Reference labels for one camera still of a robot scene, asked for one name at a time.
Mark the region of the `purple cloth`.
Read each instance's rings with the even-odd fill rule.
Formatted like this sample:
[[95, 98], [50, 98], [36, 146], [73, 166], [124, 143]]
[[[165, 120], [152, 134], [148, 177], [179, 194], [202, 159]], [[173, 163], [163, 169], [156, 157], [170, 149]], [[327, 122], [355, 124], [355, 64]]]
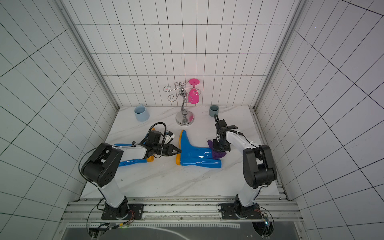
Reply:
[[212, 158], [213, 159], [220, 160], [221, 158], [223, 158], [227, 154], [227, 152], [218, 152], [218, 151], [214, 150], [214, 143], [213, 143], [213, 141], [208, 140], [207, 142], [208, 142], [209, 148], [212, 151]]

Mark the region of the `blue rubber boot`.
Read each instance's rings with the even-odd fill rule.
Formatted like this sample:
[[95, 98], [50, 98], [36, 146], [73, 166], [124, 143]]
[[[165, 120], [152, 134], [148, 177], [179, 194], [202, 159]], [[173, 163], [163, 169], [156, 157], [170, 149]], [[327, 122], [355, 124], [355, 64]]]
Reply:
[[190, 144], [187, 131], [182, 130], [179, 137], [179, 149], [182, 151], [177, 154], [176, 164], [178, 166], [198, 166], [204, 168], [220, 169], [222, 162], [214, 159], [210, 148], [195, 147]]
[[[150, 128], [150, 131], [155, 131], [156, 129], [154, 127]], [[147, 138], [146, 133], [143, 140], [141, 140], [139, 143], [133, 141], [130, 144], [113, 144], [114, 148], [121, 149], [124, 151], [124, 154], [120, 160], [119, 166], [129, 166], [136, 163], [147, 163], [147, 162], [153, 162], [154, 156], [146, 158], [146, 147], [145, 147], [145, 140]]]

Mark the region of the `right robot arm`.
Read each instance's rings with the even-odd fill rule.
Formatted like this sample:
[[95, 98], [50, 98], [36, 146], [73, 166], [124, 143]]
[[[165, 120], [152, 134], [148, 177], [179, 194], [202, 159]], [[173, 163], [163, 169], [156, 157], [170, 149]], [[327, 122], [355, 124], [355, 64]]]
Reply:
[[235, 125], [227, 125], [215, 115], [217, 136], [213, 140], [216, 152], [229, 152], [235, 147], [243, 157], [243, 176], [245, 186], [237, 194], [234, 208], [238, 215], [249, 212], [256, 205], [256, 199], [261, 191], [272, 184], [278, 177], [272, 151], [267, 145], [257, 146], [238, 131]]

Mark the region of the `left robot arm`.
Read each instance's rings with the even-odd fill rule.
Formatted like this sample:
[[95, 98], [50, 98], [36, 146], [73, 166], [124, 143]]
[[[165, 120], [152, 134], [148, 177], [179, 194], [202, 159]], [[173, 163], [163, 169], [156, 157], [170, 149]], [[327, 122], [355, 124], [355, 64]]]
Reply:
[[180, 154], [182, 150], [171, 143], [173, 138], [168, 131], [162, 134], [150, 130], [141, 142], [133, 142], [128, 146], [101, 143], [80, 168], [80, 174], [98, 188], [109, 208], [121, 212], [127, 207], [127, 198], [115, 180], [120, 163]]

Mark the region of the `chrome glass holder stand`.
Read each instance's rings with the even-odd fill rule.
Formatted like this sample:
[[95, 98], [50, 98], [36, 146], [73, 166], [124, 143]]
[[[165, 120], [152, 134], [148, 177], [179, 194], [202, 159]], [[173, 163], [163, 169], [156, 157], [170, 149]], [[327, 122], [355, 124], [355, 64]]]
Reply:
[[163, 91], [166, 93], [169, 93], [169, 96], [168, 96], [169, 102], [176, 102], [178, 97], [182, 98], [183, 101], [182, 101], [182, 105], [181, 105], [181, 110], [179, 113], [176, 114], [176, 122], [177, 122], [177, 124], [179, 124], [180, 126], [183, 126], [183, 127], [189, 126], [194, 122], [195, 116], [191, 111], [186, 109], [185, 105], [190, 104], [189, 103], [189, 92], [190, 92], [192, 87], [186, 86], [185, 82], [175, 82], [174, 85], [175, 85], [174, 87], [165, 86], [163, 88]]

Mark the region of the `grey-green mug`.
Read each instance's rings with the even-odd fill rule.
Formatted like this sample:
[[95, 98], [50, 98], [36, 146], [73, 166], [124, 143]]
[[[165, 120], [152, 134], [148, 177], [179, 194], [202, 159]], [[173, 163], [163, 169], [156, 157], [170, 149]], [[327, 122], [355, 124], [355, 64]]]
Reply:
[[220, 109], [219, 106], [211, 105], [209, 108], [209, 115], [214, 118], [215, 115], [219, 114], [219, 109]]

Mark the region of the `light blue mug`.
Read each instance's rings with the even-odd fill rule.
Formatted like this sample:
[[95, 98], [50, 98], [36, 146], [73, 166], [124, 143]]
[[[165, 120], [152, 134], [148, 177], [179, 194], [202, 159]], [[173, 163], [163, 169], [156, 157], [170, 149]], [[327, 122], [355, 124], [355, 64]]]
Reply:
[[143, 105], [137, 106], [134, 109], [135, 117], [139, 122], [145, 122], [149, 119], [150, 114], [147, 108]]

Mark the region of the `pink wine glass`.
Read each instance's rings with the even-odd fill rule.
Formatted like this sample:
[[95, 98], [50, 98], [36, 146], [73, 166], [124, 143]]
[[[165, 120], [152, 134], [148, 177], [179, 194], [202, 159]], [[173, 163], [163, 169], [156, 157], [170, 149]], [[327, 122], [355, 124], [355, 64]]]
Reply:
[[189, 92], [189, 103], [198, 104], [200, 101], [200, 91], [197, 89], [197, 85], [200, 81], [198, 79], [190, 79], [188, 83], [192, 86]]

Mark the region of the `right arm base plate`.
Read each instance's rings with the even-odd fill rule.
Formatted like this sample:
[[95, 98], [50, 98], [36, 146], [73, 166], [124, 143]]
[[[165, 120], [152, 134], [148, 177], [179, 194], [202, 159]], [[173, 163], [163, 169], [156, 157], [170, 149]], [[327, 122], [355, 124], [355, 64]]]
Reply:
[[244, 207], [240, 203], [219, 204], [218, 210], [222, 215], [223, 220], [261, 220], [262, 214], [260, 206], [254, 204], [249, 207]]

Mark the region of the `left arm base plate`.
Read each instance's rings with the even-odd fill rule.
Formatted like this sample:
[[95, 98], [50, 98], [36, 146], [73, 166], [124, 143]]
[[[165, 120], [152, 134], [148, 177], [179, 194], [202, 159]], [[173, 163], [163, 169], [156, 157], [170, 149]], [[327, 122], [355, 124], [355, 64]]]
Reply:
[[123, 204], [122, 207], [112, 208], [105, 205], [102, 220], [141, 220], [144, 212], [144, 204]]

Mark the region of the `aluminium mounting rail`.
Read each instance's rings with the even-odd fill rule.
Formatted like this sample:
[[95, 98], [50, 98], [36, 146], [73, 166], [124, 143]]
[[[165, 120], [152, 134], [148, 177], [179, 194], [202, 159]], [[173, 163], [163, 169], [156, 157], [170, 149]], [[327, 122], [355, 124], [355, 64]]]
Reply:
[[257, 208], [246, 214], [236, 214], [234, 198], [128, 198], [129, 205], [139, 204], [137, 223], [191, 222], [302, 222], [304, 219], [296, 202], [283, 196], [262, 196]]

